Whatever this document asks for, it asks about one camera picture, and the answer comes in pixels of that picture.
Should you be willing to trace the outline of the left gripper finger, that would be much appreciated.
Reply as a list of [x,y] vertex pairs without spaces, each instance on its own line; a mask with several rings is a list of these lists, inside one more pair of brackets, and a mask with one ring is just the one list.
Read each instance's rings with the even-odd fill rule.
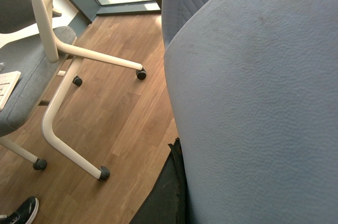
[[187,181],[179,138],[145,201],[130,223],[186,223]]

